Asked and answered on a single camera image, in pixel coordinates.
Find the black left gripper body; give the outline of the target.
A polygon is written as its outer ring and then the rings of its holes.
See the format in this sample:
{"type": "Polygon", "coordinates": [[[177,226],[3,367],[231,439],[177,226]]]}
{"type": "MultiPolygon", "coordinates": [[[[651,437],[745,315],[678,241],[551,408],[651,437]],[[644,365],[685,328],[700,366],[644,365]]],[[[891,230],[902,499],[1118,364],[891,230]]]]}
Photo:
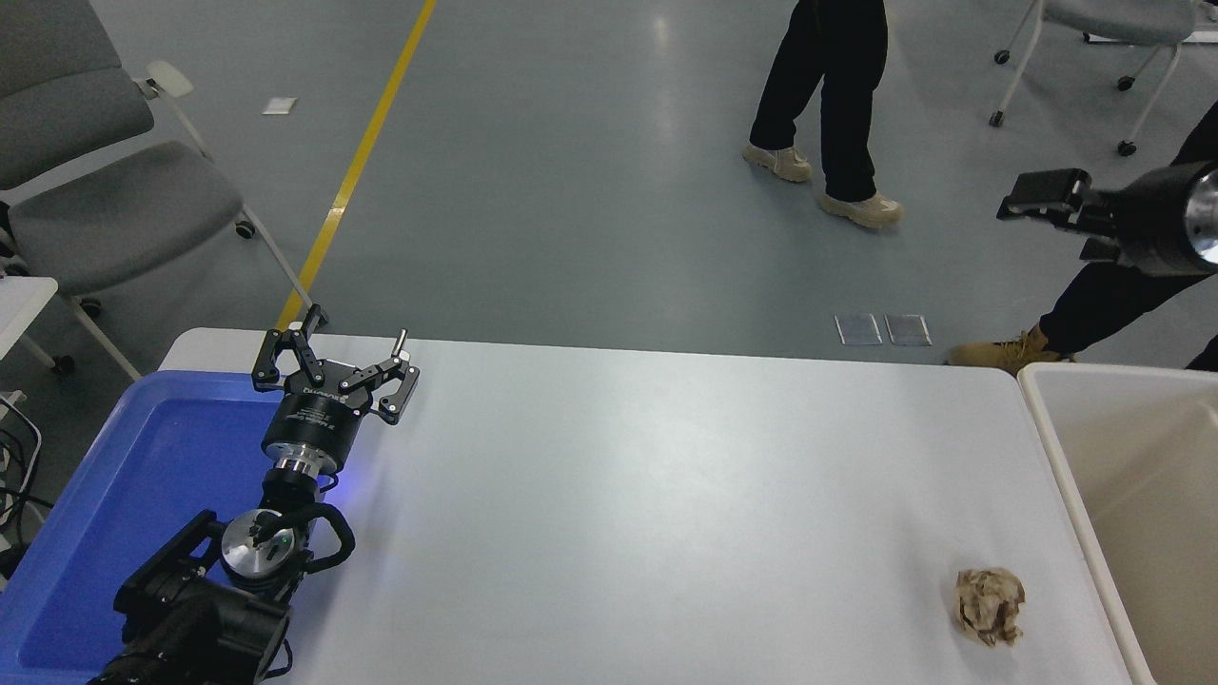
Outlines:
{"type": "Polygon", "coordinates": [[[304,449],[322,460],[322,470],[343,470],[368,413],[369,391],[363,388],[341,394],[335,384],[313,388],[300,379],[287,382],[262,451],[279,460],[304,449]]]}

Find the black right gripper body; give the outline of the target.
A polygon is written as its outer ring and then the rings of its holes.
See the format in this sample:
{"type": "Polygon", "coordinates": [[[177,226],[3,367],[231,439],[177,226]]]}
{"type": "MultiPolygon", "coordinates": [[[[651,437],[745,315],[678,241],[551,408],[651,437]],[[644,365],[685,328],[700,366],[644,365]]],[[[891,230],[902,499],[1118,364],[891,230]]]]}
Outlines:
{"type": "Polygon", "coordinates": [[[1108,201],[1124,267],[1156,275],[1201,275],[1205,264],[1192,247],[1188,204],[1205,165],[1150,169],[1122,189],[1099,189],[1108,201]]]}

